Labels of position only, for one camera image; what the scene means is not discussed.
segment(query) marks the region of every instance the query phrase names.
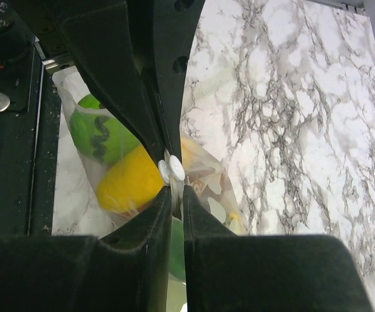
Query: lemon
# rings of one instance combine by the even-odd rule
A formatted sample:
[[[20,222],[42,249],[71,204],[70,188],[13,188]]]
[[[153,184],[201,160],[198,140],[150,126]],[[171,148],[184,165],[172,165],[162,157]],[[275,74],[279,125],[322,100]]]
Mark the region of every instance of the lemon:
[[[102,208],[114,213],[135,211],[152,200],[164,181],[142,145],[118,161],[97,186]]]

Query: clear plastic bag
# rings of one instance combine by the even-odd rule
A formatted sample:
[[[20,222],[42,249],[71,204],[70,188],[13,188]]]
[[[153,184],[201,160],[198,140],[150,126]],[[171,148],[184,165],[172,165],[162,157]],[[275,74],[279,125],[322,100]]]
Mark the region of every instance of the clear plastic bag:
[[[143,211],[164,186],[142,144],[93,97],[75,68],[53,76],[68,128],[99,206],[121,226]],[[183,167],[203,206],[236,234],[246,234],[226,170],[181,133]],[[185,279],[183,225],[174,218],[170,273]]]

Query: white clip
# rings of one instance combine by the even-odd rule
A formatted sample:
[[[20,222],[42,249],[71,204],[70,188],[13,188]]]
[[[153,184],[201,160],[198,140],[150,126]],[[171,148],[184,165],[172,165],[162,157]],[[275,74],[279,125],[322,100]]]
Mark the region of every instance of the white clip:
[[[183,182],[186,178],[186,173],[183,165],[181,164],[180,160],[174,155],[171,155],[169,157],[168,163],[163,160],[159,161],[159,172],[162,179],[167,185],[170,184],[170,175],[180,182]]]

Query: green object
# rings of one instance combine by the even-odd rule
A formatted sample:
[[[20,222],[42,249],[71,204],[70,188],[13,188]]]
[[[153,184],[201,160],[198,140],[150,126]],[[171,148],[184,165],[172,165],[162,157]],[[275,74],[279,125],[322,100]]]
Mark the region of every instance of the green object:
[[[176,218],[173,218],[172,238],[170,241],[170,263],[168,266],[168,270],[172,276],[181,281],[186,280],[183,223]]]
[[[88,94],[78,102],[84,109],[102,109]],[[136,148],[140,142],[116,118],[77,109],[70,117],[70,133],[76,148],[86,157],[111,165]]]

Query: marble surface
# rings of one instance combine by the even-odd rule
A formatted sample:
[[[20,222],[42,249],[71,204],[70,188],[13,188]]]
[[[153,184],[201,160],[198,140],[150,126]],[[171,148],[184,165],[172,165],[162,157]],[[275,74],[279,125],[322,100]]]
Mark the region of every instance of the marble surface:
[[[340,238],[375,308],[375,45],[367,17],[303,0],[207,0],[181,128],[226,166],[253,234]],[[62,119],[53,234],[114,228]]]

